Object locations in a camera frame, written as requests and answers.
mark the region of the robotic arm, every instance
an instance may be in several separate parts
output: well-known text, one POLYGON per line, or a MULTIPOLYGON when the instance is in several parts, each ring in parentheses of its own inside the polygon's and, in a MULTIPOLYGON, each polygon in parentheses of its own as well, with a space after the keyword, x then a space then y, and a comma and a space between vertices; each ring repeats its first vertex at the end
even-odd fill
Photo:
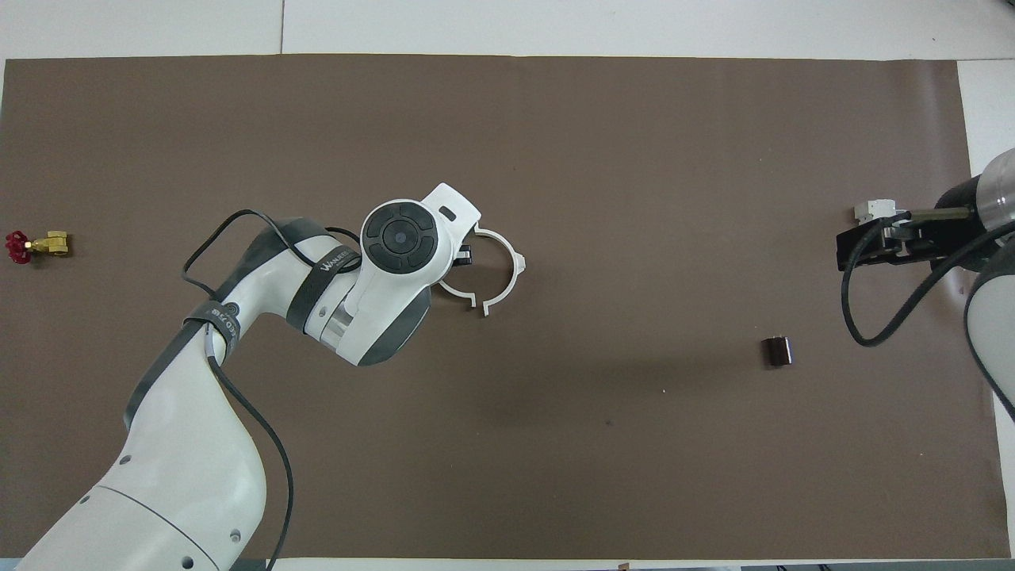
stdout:
POLYGON ((430 285, 479 217, 447 184, 422 201, 387 202, 363 223, 361 260, 308 218, 272 223, 217 290, 205 287, 212 299, 142 377, 117 461, 17 569, 229 569, 261 521, 266 485, 217 364, 262 313, 355 366, 390 359, 426 315, 430 285))
POLYGON ((854 340, 874 347, 887 340, 933 285, 955 266, 976 271, 965 306, 969 349, 980 371, 1015 419, 1015 148, 984 172, 946 192, 930 210, 896 210, 892 200, 856 207, 861 224, 836 236, 842 274, 842 315, 854 340), (850 278, 859 265, 929 261, 931 274, 888 326, 865 338, 850 311, 850 278))

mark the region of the brown mat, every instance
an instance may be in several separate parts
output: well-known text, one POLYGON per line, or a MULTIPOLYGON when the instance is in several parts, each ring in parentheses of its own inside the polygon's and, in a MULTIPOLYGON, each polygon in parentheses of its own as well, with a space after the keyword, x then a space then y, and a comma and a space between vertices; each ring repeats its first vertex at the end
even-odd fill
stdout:
MULTIPOLYGON (((936 292, 878 350, 838 312, 849 208, 930 206, 969 174, 954 63, 271 56, 6 73, 0 221, 69 230, 75 255, 0 264, 0 556, 116 458, 135 382, 201 300, 180 265, 226 214, 358 227, 441 181, 528 258, 492 317, 438 296, 366 370, 265 318, 226 365, 292 456, 287 556, 1008 556, 960 312, 936 292), (793 367, 763 367, 774 335, 793 367)), ((197 273, 220 279, 256 229, 197 273)), ((452 280, 495 293, 505 256, 477 256, 452 280)), ((926 271, 861 271, 861 326, 926 271)), ((270 485, 254 557, 284 480, 248 426, 270 485)))

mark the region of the dark gray button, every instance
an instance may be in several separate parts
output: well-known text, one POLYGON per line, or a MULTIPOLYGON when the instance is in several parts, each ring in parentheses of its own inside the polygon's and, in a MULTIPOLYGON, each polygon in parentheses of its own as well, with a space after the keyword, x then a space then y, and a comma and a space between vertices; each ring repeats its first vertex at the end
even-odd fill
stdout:
POLYGON ((397 219, 384 228, 384 244, 396 254, 406 254, 416 246, 419 232, 412 222, 397 219))
POLYGON ((369 237, 377 237, 381 235, 381 227, 384 223, 391 218, 395 217, 397 213, 397 207, 385 206, 370 216, 370 219, 366 220, 366 235, 369 237))
POLYGON ((412 221, 416 222, 419 229, 429 229, 433 227, 433 216, 426 211, 419 204, 414 202, 405 202, 402 204, 402 215, 407 218, 412 218, 412 221))
POLYGON ((393 273, 400 273, 399 270, 402 269, 402 258, 392 254, 391 252, 384 248, 381 243, 374 243, 366 249, 366 255, 374 260, 374 263, 378 265, 379 268, 391 271, 393 273))
POLYGON ((433 238, 424 235, 419 239, 419 248, 409 254, 409 267, 419 267, 433 257, 433 238))

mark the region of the gray velcro strap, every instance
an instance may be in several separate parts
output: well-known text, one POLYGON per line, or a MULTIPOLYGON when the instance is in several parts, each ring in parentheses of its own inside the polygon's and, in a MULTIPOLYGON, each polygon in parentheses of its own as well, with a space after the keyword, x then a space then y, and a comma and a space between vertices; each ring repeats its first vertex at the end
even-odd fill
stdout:
POLYGON ((187 319, 184 319, 185 323, 191 320, 211 324, 212 328, 225 340, 226 356, 236 349, 236 344, 240 342, 240 322, 222 304, 215 300, 204 302, 194 308, 187 319))
POLYGON ((359 254, 345 244, 339 244, 331 252, 328 252, 327 256, 321 258, 321 261, 311 269, 310 273, 307 274, 307 278, 299 284, 299 290, 296 291, 296 295, 292 296, 292 301, 289 302, 289 309, 285 312, 285 322, 302 332, 307 326, 307 318, 314 311, 314 306, 317 305, 318 300, 324 295, 324 291, 328 289, 332 278, 335 277, 335 274, 339 270, 355 262, 357 259, 359 259, 359 254))

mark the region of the silver metal cylinder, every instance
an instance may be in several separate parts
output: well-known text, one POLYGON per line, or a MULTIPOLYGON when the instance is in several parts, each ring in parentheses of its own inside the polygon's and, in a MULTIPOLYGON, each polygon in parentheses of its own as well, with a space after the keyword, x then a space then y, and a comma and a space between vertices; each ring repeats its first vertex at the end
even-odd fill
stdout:
POLYGON ((976 185, 976 210, 988 230, 1015 220, 1015 148, 984 168, 976 185))

